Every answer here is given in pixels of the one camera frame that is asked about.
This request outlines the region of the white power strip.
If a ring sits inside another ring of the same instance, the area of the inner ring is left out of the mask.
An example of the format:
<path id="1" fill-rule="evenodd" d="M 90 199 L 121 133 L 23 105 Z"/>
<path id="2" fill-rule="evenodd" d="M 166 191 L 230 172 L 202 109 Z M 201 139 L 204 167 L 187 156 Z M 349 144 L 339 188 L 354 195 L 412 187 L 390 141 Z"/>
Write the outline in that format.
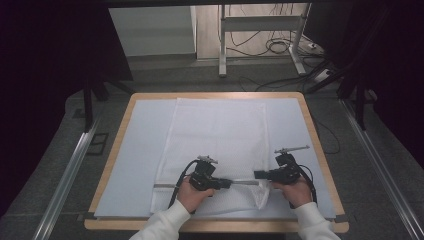
<path id="1" fill-rule="evenodd" d="M 327 79 L 332 74 L 333 74 L 332 70 L 324 69 L 314 78 L 314 81 L 317 83 L 322 82 L 323 80 Z"/>

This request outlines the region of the dark curtain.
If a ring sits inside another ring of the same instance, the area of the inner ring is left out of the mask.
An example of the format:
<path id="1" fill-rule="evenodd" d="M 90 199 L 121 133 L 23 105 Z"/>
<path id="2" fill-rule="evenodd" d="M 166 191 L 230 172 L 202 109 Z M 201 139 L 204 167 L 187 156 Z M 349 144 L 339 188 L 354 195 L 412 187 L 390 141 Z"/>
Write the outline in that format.
<path id="1" fill-rule="evenodd" d="M 338 69 L 338 95 L 371 90 L 374 110 L 424 168 L 424 0 L 325 0 L 304 35 Z"/>
<path id="2" fill-rule="evenodd" d="M 0 217 L 49 146 L 68 97 L 130 77 L 107 7 L 0 0 Z"/>

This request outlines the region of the person's right hand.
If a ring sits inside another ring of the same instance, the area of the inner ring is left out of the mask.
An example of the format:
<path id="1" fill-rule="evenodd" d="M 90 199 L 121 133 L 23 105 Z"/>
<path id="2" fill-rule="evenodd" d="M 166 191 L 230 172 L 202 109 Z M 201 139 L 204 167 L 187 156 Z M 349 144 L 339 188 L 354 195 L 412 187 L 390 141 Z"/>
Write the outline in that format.
<path id="1" fill-rule="evenodd" d="M 273 182 L 272 186 L 281 190 L 284 198 L 292 204 L 294 208 L 298 208 L 313 201 L 311 190 L 303 177 L 300 177 L 293 184 L 285 185 Z"/>

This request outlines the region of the aluminium floor rail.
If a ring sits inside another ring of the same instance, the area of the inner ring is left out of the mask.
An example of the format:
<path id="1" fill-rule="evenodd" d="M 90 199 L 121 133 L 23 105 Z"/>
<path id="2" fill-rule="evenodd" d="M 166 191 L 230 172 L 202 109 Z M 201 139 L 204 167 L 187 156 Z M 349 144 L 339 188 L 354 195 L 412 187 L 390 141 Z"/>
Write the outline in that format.
<path id="1" fill-rule="evenodd" d="M 64 173 L 31 240 L 49 240 L 89 148 L 90 142 L 96 132 L 99 121 L 100 117 L 95 117 L 90 127 L 81 134 Z"/>
<path id="2" fill-rule="evenodd" d="M 411 240 L 424 240 L 424 227 L 389 173 L 368 133 L 356 121 L 352 103 L 349 100 L 340 100 L 340 104 Z"/>

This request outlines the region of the white metal desk frame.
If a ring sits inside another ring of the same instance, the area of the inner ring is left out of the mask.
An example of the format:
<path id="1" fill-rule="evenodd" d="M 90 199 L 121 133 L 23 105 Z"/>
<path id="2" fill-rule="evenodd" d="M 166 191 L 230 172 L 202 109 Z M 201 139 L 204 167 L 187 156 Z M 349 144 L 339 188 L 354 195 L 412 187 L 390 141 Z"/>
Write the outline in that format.
<path id="1" fill-rule="evenodd" d="M 298 48 L 303 35 L 304 27 L 310 11 L 311 4 L 307 3 L 298 16 L 226 16 L 226 6 L 220 5 L 220 53 L 219 53 L 219 76 L 227 75 L 226 34 L 228 32 L 250 31 L 294 31 L 295 38 L 289 45 L 289 54 L 300 76 L 306 74 L 304 65 L 299 57 Z"/>

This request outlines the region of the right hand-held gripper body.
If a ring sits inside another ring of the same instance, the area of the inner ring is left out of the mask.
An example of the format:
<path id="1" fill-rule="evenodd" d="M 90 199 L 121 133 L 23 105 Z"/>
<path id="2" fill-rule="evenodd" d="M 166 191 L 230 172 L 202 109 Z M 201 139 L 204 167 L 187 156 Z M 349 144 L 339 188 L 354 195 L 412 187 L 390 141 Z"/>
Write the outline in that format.
<path id="1" fill-rule="evenodd" d="M 273 177 L 275 182 L 290 185 L 296 183 L 300 177 L 307 178 L 306 173 L 291 154 L 291 151 L 302 150 L 303 148 L 281 148 L 274 151 L 276 154 L 275 160 L 279 166 L 276 170 L 275 176 Z"/>

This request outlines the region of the white cabinet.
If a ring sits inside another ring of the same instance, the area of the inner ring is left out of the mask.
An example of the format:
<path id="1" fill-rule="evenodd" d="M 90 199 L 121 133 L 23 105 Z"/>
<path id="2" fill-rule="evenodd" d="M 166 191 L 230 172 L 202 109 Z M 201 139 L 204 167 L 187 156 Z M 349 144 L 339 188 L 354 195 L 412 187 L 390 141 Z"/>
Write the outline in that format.
<path id="1" fill-rule="evenodd" d="M 126 56 L 196 52 L 194 7 L 110 8 L 109 13 Z"/>

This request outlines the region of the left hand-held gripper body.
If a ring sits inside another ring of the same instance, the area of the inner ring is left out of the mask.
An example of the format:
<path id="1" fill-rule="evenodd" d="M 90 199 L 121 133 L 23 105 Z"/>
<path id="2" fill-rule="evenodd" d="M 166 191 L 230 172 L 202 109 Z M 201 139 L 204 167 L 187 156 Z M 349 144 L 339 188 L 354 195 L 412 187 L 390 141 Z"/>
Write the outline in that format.
<path id="1" fill-rule="evenodd" d="M 212 177 L 217 161 L 209 156 L 198 156 L 197 159 L 197 165 L 189 180 L 190 184 L 199 191 L 218 189 L 219 185 Z"/>

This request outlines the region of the pale blue table mat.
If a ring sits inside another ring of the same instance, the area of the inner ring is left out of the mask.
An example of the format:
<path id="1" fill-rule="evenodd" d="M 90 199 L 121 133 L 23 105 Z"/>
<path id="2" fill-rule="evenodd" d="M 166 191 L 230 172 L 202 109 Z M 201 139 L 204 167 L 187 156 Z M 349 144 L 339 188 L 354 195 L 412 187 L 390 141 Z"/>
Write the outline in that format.
<path id="1" fill-rule="evenodd" d="M 138 100 L 130 112 L 130 120 L 117 154 L 105 190 L 95 215 L 98 218 L 144 218 L 153 214 L 151 200 L 156 173 L 166 144 L 176 99 Z M 264 103 L 267 110 L 269 137 L 269 168 L 276 168 L 275 150 L 309 146 L 292 151 L 296 161 L 309 168 L 317 189 L 318 207 L 327 219 L 336 216 L 329 189 L 319 166 L 299 101 L 289 98 L 219 99 Z M 214 215 L 199 215 L 198 219 L 291 219 L 294 214 L 277 190 L 269 187 L 266 205 L 259 210 L 244 210 Z"/>

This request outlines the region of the black metal stand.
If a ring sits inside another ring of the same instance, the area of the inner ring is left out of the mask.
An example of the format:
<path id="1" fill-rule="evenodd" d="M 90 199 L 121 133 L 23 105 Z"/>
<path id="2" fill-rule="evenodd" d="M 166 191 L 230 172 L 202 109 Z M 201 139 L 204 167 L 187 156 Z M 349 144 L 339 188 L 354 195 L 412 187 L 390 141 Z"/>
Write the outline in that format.
<path id="1" fill-rule="evenodd" d="M 122 90 L 123 92 L 132 95 L 135 90 L 126 86 L 121 81 L 115 80 L 106 74 L 95 74 L 88 76 L 84 80 L 83 99 L 84 99 L 84 114 L 85 114 L 85 129 L 84 132 L 88 133 L 94 126 L 94 115 L 92 106 L 92 95 L 99 101 L 106 101 L 109 97 L 109 92 L 105 84 L 109 83 L 112 86 Z"/>
<path id="2" fill-rule="evenodd" d="M 368 100 L 366 99 L 365 78 L 362 76 L 362 64 L 357 60 L 353 60 L 345 67 L 330 74 L 321 82 L 308 88 L 306 94 L 315 93 L 336 80 L 342 80 L 336 91 L 339 99 L 348 99 L 352 93 L 355 93 L 355 99 L 353 100 L 354 119 L 360 129 L 365 131 L 364 108 Z"/>

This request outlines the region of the dark floor socket plate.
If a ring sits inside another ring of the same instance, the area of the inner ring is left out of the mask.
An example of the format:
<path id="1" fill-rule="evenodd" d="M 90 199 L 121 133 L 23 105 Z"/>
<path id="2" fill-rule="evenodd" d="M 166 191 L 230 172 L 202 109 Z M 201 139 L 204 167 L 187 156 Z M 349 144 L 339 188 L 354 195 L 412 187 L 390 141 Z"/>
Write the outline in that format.
<path id="1" fill-rule="evenodd" d="M 87 155 L 101 156 L 106 147 L 108 137 L 108 133 L 96 133 L 89 144 Z"/>

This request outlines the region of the white mesh zipper bag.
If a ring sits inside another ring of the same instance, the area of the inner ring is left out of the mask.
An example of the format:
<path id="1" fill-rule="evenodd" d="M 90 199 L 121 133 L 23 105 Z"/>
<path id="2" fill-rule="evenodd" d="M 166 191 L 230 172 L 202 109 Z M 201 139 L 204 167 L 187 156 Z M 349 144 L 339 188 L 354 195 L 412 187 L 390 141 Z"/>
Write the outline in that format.
<path id="1" fill-rule="evenodd" d="M 217 178 L 234 180 L 198 209 L 199 215 L 259 210 L 266 205 L 269 187 L 256 170 L 269 168 L 267 110 L 264 103 L 243 100 L 177 100 L 151 200 L 153 213 L 168 208 L 174 184 L 183 171 L 194 171 L 199 156 L 215 161 Z"/>

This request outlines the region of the person's left hand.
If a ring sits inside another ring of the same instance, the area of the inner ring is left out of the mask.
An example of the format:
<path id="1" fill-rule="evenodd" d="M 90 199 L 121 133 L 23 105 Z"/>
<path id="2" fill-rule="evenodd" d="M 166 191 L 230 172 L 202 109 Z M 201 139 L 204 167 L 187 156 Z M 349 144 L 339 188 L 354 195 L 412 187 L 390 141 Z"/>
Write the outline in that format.
<path id="1" fill-rule="evenodd" d="M 189 213 L 194 213 L 205 199 L 215 194 L 215 190 L 199 191 L 190 184 L 189 180 L 189 177 L 183 180 L 177 193 L 177 200 Z"/>

